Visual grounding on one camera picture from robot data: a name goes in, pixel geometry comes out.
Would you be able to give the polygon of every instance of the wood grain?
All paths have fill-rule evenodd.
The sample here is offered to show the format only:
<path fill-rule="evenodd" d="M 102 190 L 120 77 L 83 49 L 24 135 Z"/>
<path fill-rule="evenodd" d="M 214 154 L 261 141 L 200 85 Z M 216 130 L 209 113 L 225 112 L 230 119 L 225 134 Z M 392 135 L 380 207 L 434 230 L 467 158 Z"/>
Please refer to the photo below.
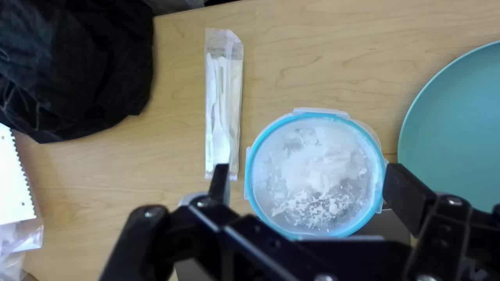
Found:
<path fill-rule="evenodd" d="M 399 126 L 425 80 L 500 37 L 500 1 L 247 0 L 156 16 L 155 26 L 153 96 L 142 115 L 64 143 L 20 137 L 45 221 L 45 244 L 27 258 L 41 281 L 97 279 L 133 207 L 175 207 L 208 185 L 205 27 L 230 27 L 245 45 L 242 151 L 292 107 L 320 105 L 370 124 L 394 160 Z M 241 187 L 231 204 L 249 212 Z"/>

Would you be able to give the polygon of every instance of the notebook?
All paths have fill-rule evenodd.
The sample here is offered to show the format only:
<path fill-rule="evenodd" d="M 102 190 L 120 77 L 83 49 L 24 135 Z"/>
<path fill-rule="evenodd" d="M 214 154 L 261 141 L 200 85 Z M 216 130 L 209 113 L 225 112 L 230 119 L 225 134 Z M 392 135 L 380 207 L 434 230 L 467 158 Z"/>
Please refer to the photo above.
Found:
<path fill-rule="evenodd" d="M 19 160 L 14 135 L 0 123 L 0 224 L 34 216 L 31 190 Z"/>

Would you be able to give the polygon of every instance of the plastic container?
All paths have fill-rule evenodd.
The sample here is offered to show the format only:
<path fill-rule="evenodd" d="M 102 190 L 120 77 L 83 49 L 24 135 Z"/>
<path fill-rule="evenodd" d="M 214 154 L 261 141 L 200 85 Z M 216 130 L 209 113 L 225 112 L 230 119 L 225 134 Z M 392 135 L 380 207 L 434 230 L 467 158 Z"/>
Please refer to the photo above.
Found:
<path fill-rule="evenodd" d="M 245 198 L 289 238 L 344 237 L 380 210 L 384 166 L 377 137 L 347 113 L 294 110 L 249 148 Z"/>

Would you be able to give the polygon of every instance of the black fabric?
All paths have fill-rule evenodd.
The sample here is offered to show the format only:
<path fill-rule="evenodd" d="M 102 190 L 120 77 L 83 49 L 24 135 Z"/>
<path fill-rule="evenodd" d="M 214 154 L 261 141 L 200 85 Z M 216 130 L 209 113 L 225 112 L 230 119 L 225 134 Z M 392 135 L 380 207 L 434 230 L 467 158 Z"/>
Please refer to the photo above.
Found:
<path fill-rule="evenodd" d="M 0 121 L 56 141 L 139 113 L 152 30 L 142 0 L 0 0 Z"/>

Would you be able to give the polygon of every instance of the teal plate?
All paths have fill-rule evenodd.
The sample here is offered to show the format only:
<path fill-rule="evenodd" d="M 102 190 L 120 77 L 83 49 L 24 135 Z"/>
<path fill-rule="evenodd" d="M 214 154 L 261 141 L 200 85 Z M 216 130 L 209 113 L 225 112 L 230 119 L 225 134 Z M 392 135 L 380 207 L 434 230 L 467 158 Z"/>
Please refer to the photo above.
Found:
<path fill-rule="evenodd" d="M 463 54 L 424 85 L 397 157 L 436 191 L 488 212 L 500 202 L 500 41 Z"/>

